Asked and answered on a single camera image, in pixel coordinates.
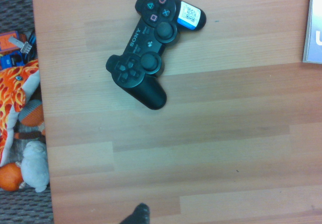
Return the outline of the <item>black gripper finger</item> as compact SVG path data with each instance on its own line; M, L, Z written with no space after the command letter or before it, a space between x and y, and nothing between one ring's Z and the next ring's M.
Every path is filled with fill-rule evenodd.
M150 224L150 209L145 203L136 206L133 213L123 219L120 224Z

